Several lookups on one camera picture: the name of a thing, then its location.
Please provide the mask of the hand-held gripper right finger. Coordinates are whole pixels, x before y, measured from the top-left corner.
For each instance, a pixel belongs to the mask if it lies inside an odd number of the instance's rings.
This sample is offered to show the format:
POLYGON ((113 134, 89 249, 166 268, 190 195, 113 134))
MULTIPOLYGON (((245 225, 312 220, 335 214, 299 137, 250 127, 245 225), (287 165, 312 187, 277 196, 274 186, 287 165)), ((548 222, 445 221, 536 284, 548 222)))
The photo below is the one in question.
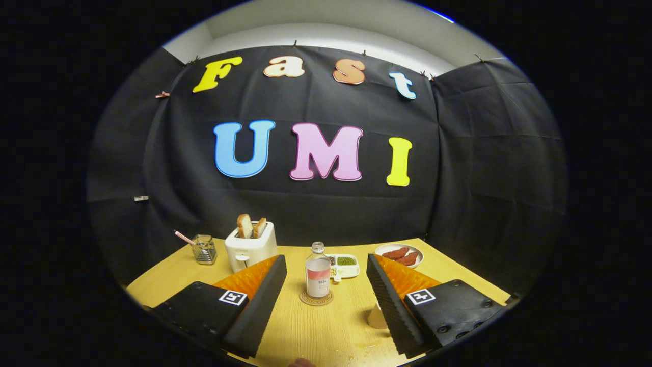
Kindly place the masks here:
POLYGON ((460 279, 440 283, 377 254, 368 255, 366 276, 405 357, 447 351, 508 310, 460 279))

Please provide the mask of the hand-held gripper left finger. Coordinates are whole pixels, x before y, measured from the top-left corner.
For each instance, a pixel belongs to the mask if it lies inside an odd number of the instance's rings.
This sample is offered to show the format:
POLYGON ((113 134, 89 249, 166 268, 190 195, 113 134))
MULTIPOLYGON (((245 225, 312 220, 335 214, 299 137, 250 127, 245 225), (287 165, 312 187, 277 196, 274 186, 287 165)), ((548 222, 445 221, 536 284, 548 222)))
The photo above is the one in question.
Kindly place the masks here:
POLYGON ((214 285, 194 281, 149 312, 205 349, 253 358, 286 276, 285 256, 271 256, 214 285))

